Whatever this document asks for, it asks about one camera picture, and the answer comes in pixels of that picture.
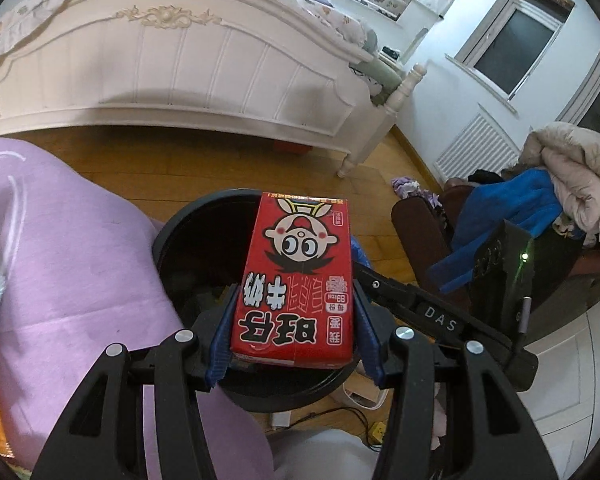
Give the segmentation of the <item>red milk carton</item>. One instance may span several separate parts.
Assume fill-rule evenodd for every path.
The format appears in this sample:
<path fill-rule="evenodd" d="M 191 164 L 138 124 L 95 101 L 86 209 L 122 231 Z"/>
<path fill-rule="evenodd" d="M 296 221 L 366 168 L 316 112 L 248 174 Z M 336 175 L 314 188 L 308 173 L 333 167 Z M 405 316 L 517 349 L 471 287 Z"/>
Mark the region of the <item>red milk carton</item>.
<path fill-rule="evenodd" d="M 339 368 L 353 359 L 349 204 L 263 193 L 230 350 L 255 363 Z"/>

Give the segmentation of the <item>black trash bin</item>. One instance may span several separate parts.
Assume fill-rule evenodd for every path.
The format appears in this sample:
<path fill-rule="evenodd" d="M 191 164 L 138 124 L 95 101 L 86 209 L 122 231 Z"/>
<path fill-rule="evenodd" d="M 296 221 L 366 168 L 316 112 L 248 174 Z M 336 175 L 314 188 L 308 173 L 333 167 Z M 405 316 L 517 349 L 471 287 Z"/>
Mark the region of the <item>black trash bin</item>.
<path fill-rule="evenodd" d="M 242 278 L 262 192 L 229 188 L 183 206 L 160 229 L 152 258 L 184 326 Z M 336 370 L 233 360 L 219 386 L 248 412 L 298 410 L 340 387 L 357 362 Z"/>

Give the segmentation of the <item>blue cloth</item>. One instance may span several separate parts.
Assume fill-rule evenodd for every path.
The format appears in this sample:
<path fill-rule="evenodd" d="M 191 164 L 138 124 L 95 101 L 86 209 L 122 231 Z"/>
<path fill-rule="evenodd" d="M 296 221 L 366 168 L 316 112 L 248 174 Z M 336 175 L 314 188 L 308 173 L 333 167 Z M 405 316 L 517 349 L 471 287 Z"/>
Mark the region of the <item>blue cloth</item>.
<path fill-rule="evenodd" d="M 533 290 L 549 292 L 570 273 L 583 249 L 585 234 L 558 230 L 562 205 L 550 174 L 532 168 L 513 179 L 474 188 L 457 218 L 451 253 L 430 266 L 428 275 L 439 292 L 449 294 L 472 279 L 475 255 L 502 221 L 532 235 Z"/>

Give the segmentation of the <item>purple tablecloth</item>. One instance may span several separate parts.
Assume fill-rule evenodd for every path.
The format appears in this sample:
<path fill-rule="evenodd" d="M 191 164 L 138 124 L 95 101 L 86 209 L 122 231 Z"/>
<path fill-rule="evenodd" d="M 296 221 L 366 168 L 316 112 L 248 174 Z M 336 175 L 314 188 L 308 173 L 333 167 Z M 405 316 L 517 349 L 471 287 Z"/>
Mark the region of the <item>purple tablecloth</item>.
<path fill-rule="evenodd" d="M 151 257 L 157 227 L 42 148 L 0 139 L 0 414 L 32 468 L 113 342 L 158 344 L 181 326 Z"/>

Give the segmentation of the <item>white radiator grille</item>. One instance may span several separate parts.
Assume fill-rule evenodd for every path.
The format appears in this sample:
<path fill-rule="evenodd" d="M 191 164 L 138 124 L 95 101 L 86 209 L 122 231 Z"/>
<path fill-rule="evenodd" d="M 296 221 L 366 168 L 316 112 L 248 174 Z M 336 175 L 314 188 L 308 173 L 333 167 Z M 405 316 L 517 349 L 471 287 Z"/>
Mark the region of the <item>white radiator grille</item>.
<path fill-rule="evenodd" d="M 517 161 L 520 149 L 486 111 L 479 110 L 434 161 L 442 180 L 468 178 L 476 170 L 499 172 Z"/>

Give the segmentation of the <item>beige clothes pile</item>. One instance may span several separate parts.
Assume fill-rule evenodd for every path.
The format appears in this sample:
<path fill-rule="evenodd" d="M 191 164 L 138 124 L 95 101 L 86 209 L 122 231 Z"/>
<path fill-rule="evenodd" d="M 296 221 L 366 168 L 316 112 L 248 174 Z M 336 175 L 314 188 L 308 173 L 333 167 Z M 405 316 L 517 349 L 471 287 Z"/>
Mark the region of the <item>beige clothes pile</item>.
<path fill-rule="evenodd" d="M 528 134 L 518 162 L 546 169 L 566 215 L 600 241 L 600 133 L 551 122 Z"/>

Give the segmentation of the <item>white framed window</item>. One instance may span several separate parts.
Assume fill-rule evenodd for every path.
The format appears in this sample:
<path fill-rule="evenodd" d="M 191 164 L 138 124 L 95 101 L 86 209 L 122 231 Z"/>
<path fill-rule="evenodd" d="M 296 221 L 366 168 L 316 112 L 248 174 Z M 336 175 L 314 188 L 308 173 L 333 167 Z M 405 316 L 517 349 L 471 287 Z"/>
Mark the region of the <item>white framed window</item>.
<path fill-rule="evenodd" d="M 509 101 L 539 64 L 573 8 L 573 0 L 496 0 L 454 61 Z"/>

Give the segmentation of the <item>white carved bed frame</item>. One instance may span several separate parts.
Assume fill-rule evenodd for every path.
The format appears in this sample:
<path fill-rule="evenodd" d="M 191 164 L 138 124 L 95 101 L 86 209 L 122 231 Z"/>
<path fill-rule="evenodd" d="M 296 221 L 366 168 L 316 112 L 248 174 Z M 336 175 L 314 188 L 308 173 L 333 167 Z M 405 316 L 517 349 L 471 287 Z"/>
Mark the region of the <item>white carved bed frame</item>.
<path fill-rule="evenodd" d="M 279 0 L 70 0 L 0 58 L 0 136 L 154 126 L 327 148 L 362 164 L 425 77 Z"/>

